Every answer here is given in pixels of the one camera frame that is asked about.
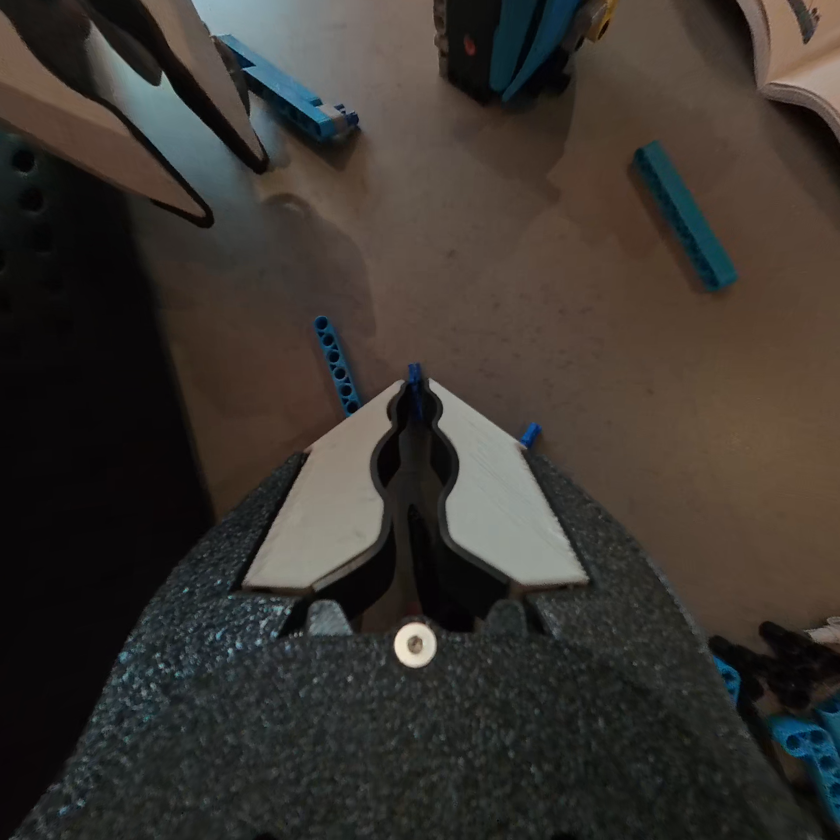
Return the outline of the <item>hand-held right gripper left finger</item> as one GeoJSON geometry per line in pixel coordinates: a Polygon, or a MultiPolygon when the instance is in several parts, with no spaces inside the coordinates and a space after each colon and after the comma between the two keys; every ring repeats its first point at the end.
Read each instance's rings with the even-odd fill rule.
{"type": "Polygon", "coordinates": [[[244,590],[315,594],[384,549],[392,526],[386,490],[401,466],[407,390],[396,381],[306,449],[244,590]]]}

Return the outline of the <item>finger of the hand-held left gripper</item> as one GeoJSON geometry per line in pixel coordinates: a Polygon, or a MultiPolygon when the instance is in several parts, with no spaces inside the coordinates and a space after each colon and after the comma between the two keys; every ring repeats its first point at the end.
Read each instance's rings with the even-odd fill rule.
{"type": "Polygon", "coordinates": [[[148,137],[112,102],[72,81],[33,51],[2,10],[2,127],[112,186],[210,228],[211,207],[148,137]]]}
{"type": "Polygon", "coordinates": [[[253,172],[269,157],[213,37],[190,1],[104,1],[98,13],[161,67],[178,97],[253,172]]]}

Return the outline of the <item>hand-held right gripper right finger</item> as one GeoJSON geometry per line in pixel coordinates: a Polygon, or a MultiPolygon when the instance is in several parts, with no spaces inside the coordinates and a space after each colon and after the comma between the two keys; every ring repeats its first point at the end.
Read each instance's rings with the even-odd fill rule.
{"type": "Polygon", "coordinates": [[[587,585],[519,441],[435,380],[424,382],[422,394],[430,463],[441,484],[442,587],[450,594],[522,594],[587,585]]]}

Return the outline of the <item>small blue perforated beam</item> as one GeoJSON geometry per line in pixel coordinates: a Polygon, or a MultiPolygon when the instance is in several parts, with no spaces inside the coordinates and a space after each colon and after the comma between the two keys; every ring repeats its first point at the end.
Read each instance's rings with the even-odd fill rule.
{"type": "Polygon", "coordinates": [[[343,351],[339,334],[331,320],[326,316],[316,317],[312,326],[318,338],[323,359],[328,366],[330,378],[343,414],[345,417],[351,417],[362,407],[363,401],[355,387],[348,358],[343,351]]]}

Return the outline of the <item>blue toy robot model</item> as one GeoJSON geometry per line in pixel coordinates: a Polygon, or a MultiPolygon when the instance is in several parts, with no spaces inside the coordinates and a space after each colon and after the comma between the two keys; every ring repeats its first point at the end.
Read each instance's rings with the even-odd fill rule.
{"type": "Polygon", "coordinates": [[[561,94],[574,53],[598,42],[617,1],[434,1],[442,78],[480,103],[561,94]]]}

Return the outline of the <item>pile of building pieces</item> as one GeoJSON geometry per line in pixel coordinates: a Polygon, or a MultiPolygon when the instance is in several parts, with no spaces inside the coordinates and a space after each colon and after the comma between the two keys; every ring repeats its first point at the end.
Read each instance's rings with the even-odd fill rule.
{"type": "Polygon", "coordinates": [[[762,651],[721,635],[708,647],[735,706],[773,770],[838,826],[838,643],[759,625],[762,651]]]}

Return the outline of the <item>black perforated office chair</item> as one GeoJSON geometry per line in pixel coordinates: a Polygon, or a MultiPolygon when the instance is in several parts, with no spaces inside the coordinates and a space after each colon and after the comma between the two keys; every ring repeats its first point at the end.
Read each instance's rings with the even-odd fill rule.
{"type": "Polygon", "coordinates": [[[153,291],[123,194],[2,132],[2,838],[213,521],[153,291]]]}

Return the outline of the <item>thick teal perforated beam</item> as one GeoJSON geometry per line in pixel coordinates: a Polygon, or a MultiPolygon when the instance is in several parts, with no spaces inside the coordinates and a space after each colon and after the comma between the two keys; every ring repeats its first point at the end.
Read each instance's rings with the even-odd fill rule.
{"type": "Polygon", "coordinates": [[[635,150],[633,166],[708,291],[723,291],[739,274],[661,143],[635,150]]]}

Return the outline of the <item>instruction booklet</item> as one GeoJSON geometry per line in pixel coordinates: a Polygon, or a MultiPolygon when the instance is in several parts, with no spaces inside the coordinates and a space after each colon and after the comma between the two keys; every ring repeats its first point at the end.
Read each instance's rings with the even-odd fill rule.
{"type": "Polygon", "coordinates": [[[760,95],[812,111],[839,137],[839,2],[738,1],[760,95]]]}

